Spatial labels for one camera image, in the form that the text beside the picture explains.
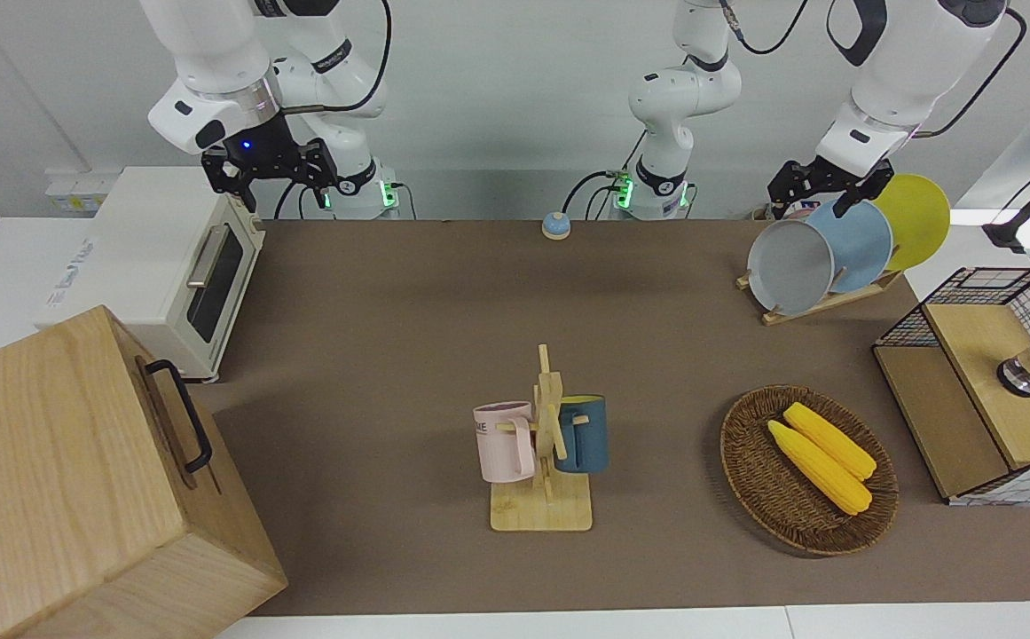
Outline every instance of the oven door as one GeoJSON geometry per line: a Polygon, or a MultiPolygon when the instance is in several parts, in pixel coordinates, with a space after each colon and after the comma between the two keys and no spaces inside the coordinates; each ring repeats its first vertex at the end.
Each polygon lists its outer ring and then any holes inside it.
{"type": "Polygon", "coordinates": [[[205,355],[203,361],[209,365],[207,371],[188,376],[214,376],[258,255],[242,218],[230,203],[224,207],[214,216],[186,280],[190,296],[179,332],[191,350],[205,355]]]}

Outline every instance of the oven door handle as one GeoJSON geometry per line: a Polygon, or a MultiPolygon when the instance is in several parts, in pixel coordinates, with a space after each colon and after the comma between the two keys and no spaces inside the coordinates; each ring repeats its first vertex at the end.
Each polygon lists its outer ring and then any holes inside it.
{"type": "Polygon", "coordinates": [[[214,274],[214,266],[218,264],[219,254],[227,245],[227,237],[231,235],[231,227],[222,224],[219,227],[211,227],[207,231],[207,238],[203,240],[203,248],[199,250],[199,259],[195,261],[195,267],[187,276],[187,288],[206,289],[210,284],[211,275],[214,274]]]}

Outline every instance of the gray plate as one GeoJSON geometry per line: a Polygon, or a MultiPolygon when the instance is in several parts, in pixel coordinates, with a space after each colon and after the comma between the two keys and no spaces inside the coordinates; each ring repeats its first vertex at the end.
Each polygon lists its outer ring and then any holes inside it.
{"type": "Polygon", "coordinates": [[[751,292],[763,308],[798,315],[830,291],[834,255],[826,238],[810,224],[784,220],[770,224],[755,238],[747,268],[751,292]]]}

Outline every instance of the white toaster oven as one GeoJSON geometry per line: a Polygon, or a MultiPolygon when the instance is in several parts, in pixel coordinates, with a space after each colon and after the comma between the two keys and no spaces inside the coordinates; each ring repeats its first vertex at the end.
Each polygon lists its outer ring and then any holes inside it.
{"type": "Polygon", "coordinates": [[[129,167],[33,324],[104,304],[158,359],[213,379],[264,236],[259,216],[213,193],[199,167],[129,167]]]}

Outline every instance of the yellow plate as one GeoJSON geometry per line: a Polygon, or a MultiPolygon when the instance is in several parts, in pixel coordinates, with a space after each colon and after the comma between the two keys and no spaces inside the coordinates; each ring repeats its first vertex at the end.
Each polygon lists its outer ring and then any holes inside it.
{"type": "Polygon", "coordinates": [[[897,247],[889,259],[889,271],[903,271],[932,258],[949,236],[949,198],[928,177],[894,175],[873,203],[889,221],[897,247]]]}

